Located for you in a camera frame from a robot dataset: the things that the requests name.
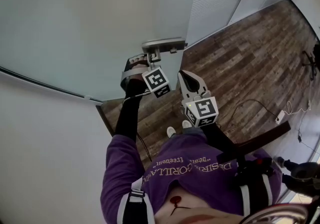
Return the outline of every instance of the power outlet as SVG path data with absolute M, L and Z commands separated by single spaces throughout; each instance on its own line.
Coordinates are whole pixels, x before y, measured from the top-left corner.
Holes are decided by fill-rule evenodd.
M 277 118 L 275 119 L 275 123 L 276 123 L 277 125 L 279 125 L 279 124 L 281 123 L 282 119 L 284 118 L 284 116 L 285 116 L 285 112 L 282 110 L 282 111 L 278 114 Z

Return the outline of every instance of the wooden floor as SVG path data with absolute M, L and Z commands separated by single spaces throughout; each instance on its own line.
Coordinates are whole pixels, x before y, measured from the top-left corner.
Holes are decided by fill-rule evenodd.
M 210 36 L 184 52 L 181 68 L 202 77 L 219 108 L 218 124 L 234 142 L 244 142 L 275 126 L 275 118 L 260 104 L 250 101 L 238 108 L 226 127 L 237 104 L 247 100 L 261 101 L 278 115 L 291 101 L 293 108 L 307 107 L 310 68 L 303 50 L 311 52 L 315 35 L 306 20 L 289 1 L 283 0 L 255 13 L 223 31 Z M 319 85 L 319 75 L 314 83 Z M 179 90 L 155 100 L 144 97 L 138 115 L 138 132 L 155 156 L 168 140 L 166 129 L 182 130 Z M 114 129 L 121 100 L 103 104 L 103 111 Z M 137 140 L 145 167 L 149 165 L 145 149 Z

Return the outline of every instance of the purple sweatshirt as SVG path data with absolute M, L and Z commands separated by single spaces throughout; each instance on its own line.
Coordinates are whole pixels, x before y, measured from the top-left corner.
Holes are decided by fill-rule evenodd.
M 239 188 L 231 182 L 237 172 L 236 161 L 218 165 L 220 150 L 206 144 L 202 135 L 176 135 L 168 140 L 144 170 L 135 142 L 115 135 L 106 152 L 106 171 L 103 178 L 101 207 L 108 224 L 117 223 L 118 207 L 123 195 L 131 191 L 131 183 L 143 176 L 142 190 L 149 196 L 153 212 L 165 202 L 170 185 L 178 181 L 189 193 L 203 199 L 212 208 L 231 214 L 243 215 L 243 200 Z M 269 157 L 262 149 L 247 160 Z M 273 203 L 279 197 L 281 171 L 275 165 L 269 178 Z

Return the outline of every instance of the black sleeve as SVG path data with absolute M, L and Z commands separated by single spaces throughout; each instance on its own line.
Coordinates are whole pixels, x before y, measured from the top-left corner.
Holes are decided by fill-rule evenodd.
M 138 79 L 131 79 L 126 87 L 125 98 L 142 94 L 146 90 L 146 83 Z M 138 110 L 142 96 L 129 99 L 124 102 L 118 122 L 115 128 L 115 134 L 127 136 L 134 141 L 137 137 L 138 128 Z

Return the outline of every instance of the white sneaker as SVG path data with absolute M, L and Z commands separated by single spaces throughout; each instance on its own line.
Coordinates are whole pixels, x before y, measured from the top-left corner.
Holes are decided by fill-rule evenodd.
M 176 134 L 176 131 L 172 126 L 169 126 L 166 129 L 166 134 L 168 135 L 169 138 L 171 138 L 172 135 Z
M 188 120 L 183 120 L 182 121 L 182 127 L 183 128 L 192 127 L 192 124 Z

